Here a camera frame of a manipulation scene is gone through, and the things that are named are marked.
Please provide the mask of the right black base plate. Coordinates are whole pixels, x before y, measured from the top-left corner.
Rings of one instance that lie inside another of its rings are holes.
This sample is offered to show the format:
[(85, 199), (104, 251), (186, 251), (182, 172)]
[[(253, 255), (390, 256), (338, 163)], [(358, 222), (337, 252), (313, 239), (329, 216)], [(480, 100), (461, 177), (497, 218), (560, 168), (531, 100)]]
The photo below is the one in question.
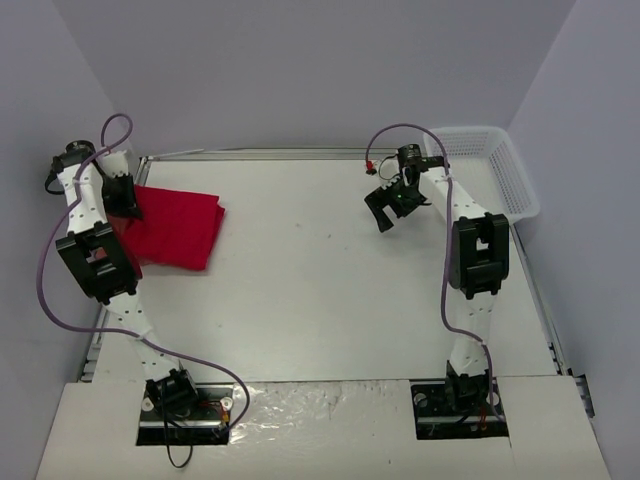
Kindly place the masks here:
[(494, 405), (489, 398), (456, 411), (445, 395), (442, 380), (410, 383), (416, 438), (420, 441), (473, 440), (485, 438), (507, 438), (508, 425), (499, 420), (504, 409), (498, 395), (497, 384), (493, 386)]

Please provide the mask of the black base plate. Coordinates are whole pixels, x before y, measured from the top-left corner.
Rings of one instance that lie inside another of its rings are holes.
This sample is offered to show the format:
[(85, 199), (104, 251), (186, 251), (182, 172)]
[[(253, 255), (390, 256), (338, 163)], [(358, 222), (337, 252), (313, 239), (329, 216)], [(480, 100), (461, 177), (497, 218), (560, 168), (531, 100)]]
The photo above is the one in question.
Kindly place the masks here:
[[(170, 446), (227, 445), (228, 424), (233, 409), (231, 384), (200, 384), (194, 406), (168, 410), (166, 432)], [(165, 446), (163, 415), (147, 395), (141, 402), (136, 438), (137, 446)]]
[(485, 438), (507, 438), (508, 425), (499, 420), (504, 409), (498, 395), (497, 384), (493, 386), (494, 405), (489, 398), (456, 411), (445, 395), (442, 380), (410, 383), (416, 438), (420, 441), (473, 440)]

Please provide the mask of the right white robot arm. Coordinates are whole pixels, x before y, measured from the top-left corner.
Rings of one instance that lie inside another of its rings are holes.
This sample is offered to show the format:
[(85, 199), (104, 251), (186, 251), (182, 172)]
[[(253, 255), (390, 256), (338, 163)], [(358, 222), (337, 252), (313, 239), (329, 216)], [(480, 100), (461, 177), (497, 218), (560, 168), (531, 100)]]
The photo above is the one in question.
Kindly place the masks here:
[(441, 156), (425, 156), (416, 144), (400, 147), (369, 172), (380, 175), (386, 162), (397, 166), (365, 197), (382, 233), (393, 227), (384, 212), (405, 218), (433, 206), (445, 221), (445, 265), (441, 315), (455, 335), (447, 360), (443, 398), (455, 413), (493, 403), (493, 363), (487, 341), (495, 300), (509, 273), (509, 221), (479, 204), (453, 178)]

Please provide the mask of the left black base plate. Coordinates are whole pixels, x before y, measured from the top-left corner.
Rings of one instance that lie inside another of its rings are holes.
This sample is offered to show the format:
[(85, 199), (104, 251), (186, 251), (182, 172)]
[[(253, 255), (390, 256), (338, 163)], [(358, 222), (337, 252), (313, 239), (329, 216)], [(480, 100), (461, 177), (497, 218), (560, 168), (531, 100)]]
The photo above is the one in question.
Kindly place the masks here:
[[(233, 409), (231, 384), (200, 384), (194, 406), (168, 410), (166, 432), (170, 446), (227, 445), (228, 424)], [(137, 446), (165, 446), (163, 415), (147, 395), (141, 402), (136, 438)]]

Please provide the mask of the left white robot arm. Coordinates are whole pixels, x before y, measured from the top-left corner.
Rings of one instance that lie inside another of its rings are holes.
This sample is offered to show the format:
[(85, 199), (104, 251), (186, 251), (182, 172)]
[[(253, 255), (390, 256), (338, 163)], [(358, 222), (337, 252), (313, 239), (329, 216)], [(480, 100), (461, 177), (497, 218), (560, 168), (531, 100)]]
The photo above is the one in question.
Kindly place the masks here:
[(129, 152), (111, 151), (97, 158), (87, 140), (67, 144), (52, 160), (67, 206), (66, 234), (56, 251), (81, 290), (115, 318), (112, 329), (128, 338), (145, 375), (145, 395), (167, 416), (189, 418), (201, 406), (201, 393), (175, 356), (160, 351), (159, 340), (146, 317), (138, 284), (142, 272), (124, 246), (110, 217), (141, 219), (142, 212), (128, 169)]

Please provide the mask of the white plastic basket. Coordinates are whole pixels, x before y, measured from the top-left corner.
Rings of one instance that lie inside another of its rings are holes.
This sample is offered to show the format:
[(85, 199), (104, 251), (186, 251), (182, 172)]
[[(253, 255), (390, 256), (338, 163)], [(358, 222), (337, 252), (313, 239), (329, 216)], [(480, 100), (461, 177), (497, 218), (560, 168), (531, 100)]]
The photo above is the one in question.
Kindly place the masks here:
[(445, 127), (424, 136), (427, 153), (445, 151), (452, 175), (493, 213), (512, 224), (536, 217), (540, 205), (524, 165), (507, 132), (498, 127)]

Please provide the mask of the red t-shirt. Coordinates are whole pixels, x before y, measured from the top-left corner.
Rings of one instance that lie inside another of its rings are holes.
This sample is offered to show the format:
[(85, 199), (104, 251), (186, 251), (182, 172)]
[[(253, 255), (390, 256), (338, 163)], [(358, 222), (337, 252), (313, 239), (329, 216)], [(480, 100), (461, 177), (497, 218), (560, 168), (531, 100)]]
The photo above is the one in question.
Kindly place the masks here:
[(219, 197), (146, 186), (135, 194), (140, 219), (107, 216), (127, 251), (142, 265), (206, 270), (225, 215)]

